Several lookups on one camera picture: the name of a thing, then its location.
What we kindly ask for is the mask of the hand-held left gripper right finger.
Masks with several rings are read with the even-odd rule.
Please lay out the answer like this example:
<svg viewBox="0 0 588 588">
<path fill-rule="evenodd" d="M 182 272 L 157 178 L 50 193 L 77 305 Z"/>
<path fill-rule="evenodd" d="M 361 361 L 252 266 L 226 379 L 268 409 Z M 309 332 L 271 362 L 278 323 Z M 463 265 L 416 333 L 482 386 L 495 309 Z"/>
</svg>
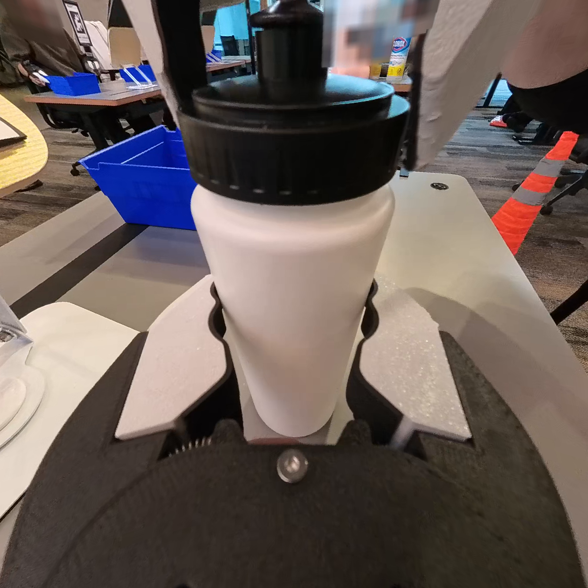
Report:
<svg viewBox="0 0 588 588">
<path fill-rule="evenodd" d="M 374 276 L 360 333 L 348 406 L 375 445 L 406 448 L 415 433 L 472 437 L 438 324 L 383 274 Z"/>
</svg>

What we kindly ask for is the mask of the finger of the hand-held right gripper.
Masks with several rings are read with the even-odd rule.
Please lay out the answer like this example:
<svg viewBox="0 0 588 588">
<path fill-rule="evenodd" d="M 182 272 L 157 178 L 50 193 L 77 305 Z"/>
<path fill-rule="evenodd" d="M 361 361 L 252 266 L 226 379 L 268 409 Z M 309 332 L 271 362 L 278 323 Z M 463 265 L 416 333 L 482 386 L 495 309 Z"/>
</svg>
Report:
<svg viewBox="0 0 588 588">
<path fill-rule="evenodd" d="M 403 166 L 430 164 L 501 73 L 543 1 L 439 1 L 413 50 Z"/>
<path fill-rule="evenodd" d="M 208 84 L 201 12 L 206 1 L 123 1 L 165 99 L 181 129 L 200 129 L 193 93 Z"/>
</svg>

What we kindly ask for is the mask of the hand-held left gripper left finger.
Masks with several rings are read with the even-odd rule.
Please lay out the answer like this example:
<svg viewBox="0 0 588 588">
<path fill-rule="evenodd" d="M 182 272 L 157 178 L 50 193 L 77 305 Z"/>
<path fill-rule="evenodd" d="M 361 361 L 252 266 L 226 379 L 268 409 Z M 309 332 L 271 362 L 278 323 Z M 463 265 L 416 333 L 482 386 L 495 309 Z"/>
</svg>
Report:
<svg viewBox="0 0 588 588">
<path fill-rule="evenodd" d="M 118 440 L 172 430 L 228 374 L 224 317 L 204 276 L 151 324 L 115 430 Z"/>
</svg>

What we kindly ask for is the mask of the white bottle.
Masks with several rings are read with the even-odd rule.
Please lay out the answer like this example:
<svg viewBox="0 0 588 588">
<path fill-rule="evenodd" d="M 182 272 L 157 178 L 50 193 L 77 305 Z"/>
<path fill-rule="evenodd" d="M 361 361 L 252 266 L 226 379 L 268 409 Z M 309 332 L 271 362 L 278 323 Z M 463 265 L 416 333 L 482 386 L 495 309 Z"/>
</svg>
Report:
<svg viewBox="0 0 588 588">
<path fill-rule="evenodd" d="M 285 437 L 334 412 L 394 212 L 389 183 L 325 205 L 198 185 L 190 209 L 258 415 Z"/>
</svg>

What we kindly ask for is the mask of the black bottle lid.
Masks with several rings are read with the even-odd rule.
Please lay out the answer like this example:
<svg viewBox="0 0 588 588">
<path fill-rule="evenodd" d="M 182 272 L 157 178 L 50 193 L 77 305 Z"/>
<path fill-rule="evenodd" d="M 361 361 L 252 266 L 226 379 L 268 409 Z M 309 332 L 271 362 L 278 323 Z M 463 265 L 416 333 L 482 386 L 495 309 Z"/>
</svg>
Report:
<svg viewBox="0 0 588 588">
<path fill-rule="evenodd" d="M 409 103 L 391 85 L 328 73 L 323 12 L 276 1 L 252 16 L 256 74 L 206 83 L 194 59 L 178 81 L 179 125 L 197 185 L 261 205 L 366 195 L 398 168 Z"/>
</svg>

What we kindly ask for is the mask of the small blue plastic bin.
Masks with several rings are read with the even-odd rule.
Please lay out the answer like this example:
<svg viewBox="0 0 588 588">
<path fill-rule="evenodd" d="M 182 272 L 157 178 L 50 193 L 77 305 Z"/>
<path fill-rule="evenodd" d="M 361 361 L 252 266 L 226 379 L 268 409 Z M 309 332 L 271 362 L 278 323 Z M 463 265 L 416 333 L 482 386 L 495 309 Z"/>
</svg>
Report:
<svg viewBox="0 0 588 588">
<path fill-rule="evenodd" d="M 147 87 L 158 84 L 153 69 L 149 64 L 124 66 L 119 70 L 119 73 L 128 86 Z"/>
<path fill-rule="evenodd" d="M 98 77 L 95 74 L 75 72 L 72 76 L 48 76 L 48 85 L 59 96 L 79 97 L 100 93 Z"/>
</svg>

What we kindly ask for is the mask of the white wipes canister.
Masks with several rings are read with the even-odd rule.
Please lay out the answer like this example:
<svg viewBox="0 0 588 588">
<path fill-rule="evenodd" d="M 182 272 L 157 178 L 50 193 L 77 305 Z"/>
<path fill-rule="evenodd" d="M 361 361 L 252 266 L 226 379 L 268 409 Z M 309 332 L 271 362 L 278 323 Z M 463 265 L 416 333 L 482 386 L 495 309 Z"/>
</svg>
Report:
<svg viewBox="0 0 588 588">
<path fill-rule="evenodd" d="M 400 84 L 405 77 L 411 38 L 397 36 L 393 40 L 389 59 L 386 81 L 390 84 Z"/>
</svg>

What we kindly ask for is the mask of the wooden top desk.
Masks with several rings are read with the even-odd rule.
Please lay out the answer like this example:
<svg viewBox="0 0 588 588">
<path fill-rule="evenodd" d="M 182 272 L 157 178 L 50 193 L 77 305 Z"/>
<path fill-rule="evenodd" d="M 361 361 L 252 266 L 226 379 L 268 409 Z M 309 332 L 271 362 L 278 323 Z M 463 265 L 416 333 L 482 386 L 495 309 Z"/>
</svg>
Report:
<svg viewBox="0 0 588 588">
<path fill-rule="evenodd" d="M 101 151 L 138 132 L 153 128 L 151 116 L 166 109 L 160 89 L 124 89 L 68 96 L 55 92 L 27 92 L 25 102 L 33 104 L 44 122 L 56 130 L 76 131 L 89 137 L 94 151 Z"/>
</svg>

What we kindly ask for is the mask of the orange traffic cone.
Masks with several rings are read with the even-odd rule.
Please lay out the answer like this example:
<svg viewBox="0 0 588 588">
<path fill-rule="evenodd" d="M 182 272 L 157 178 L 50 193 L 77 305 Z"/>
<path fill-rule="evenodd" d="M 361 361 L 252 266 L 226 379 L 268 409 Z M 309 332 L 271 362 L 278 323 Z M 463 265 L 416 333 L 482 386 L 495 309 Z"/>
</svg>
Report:
<svg viewBox="0 0 588 588">
<path fill-rule="evenodd" d="M 578 138 L 573 132 L 563 132 L 555 146 L 492 216 L 495 228 L 513 255 L 518 253 Z"/>
</svg>

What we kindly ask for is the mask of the clear round stand foot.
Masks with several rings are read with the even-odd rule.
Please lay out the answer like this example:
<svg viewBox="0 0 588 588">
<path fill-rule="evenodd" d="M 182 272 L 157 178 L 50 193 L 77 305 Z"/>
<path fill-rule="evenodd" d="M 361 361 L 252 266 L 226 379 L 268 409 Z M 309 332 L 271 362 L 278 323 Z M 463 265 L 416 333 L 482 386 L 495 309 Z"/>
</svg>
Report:
<svg viewBox="0 0 588 588">
<path fill-rule="evenodd" d="M 24 366 L 19 373 L 1 376 L 1 448 L 9 444 L 32 419 L 45 392 L 41 372 Z"/>
</svg>

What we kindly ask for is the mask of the black office chair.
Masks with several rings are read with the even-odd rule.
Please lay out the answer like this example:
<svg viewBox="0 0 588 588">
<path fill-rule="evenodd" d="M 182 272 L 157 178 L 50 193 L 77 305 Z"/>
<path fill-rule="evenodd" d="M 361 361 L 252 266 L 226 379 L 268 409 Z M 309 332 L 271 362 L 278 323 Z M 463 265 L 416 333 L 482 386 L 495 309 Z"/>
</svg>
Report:
<svg viewBox="0 0 588 588">
<path fill-rule="evenodd" d="M 555 187 L 561 187 L 562 190 L 541 207 L 540 215 L 548 216 L 552 214 L 553 205 L 556 202 L 569 195 L 575 196 L 581 190 L 587 189 L 587 169 L 560 175 L 555 181 Z"/>
</svg>

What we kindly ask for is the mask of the black slanted stand leg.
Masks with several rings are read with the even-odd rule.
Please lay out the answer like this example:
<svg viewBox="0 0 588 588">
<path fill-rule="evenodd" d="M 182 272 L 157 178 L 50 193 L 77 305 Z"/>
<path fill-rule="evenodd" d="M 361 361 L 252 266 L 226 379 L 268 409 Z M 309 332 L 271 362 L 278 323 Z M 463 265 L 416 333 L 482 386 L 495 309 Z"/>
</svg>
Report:
<svg viewBox="0 0 588 588">
<path fill-rule="evenodd" d="M 587 280 L 578 287 L 566 300 L 551 311 L 550 316 L 556 325 L 575 313 L 587 303 Z"/>
</svg>

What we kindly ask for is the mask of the wooden display board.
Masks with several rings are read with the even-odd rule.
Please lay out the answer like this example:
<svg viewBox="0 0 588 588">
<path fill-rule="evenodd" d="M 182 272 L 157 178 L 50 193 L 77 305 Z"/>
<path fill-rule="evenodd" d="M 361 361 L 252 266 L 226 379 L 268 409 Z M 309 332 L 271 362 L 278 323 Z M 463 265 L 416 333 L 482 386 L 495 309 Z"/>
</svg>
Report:
<svg viewBox="0 0 588 588">
<path fill-rule="evenodd" d="M 1 118 L 26 138 L 1 148 L 1 197 L 36 182 L 48 162 L 48 145 L 33 120 L 10 100 L 1 97 Z"/>
</svg>

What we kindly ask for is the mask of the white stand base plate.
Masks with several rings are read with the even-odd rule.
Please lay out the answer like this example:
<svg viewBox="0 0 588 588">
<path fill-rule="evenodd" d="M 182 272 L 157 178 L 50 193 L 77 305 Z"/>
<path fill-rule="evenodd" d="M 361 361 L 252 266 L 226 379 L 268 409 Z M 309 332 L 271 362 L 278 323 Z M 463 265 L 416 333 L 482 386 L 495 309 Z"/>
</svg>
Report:
<svg viewBox="0 0 588 588">
<path fill-rule="evenodd" d="M 137 331 L 71 303 L 41 307 L 20 319 L 32 343 L 1 345 L 1 376 L 29 366 L 41 372 L 40 406 L 1 448 L 1 517 L 21 500 L 55 437 Z"/>
</svg>

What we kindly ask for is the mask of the white stand post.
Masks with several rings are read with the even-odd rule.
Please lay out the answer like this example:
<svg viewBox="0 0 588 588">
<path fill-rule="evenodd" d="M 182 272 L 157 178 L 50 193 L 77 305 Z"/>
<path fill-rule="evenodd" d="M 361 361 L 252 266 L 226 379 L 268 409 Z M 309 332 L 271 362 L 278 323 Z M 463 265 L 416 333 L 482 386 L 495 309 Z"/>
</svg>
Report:
<svg viewBox="0 0 588 588">
<path fill-rule="evenodd" d="M 1 296 L 1 344 L 20 343 L 27 345 L 32 342 L 25 326 Z"/>
</svg>

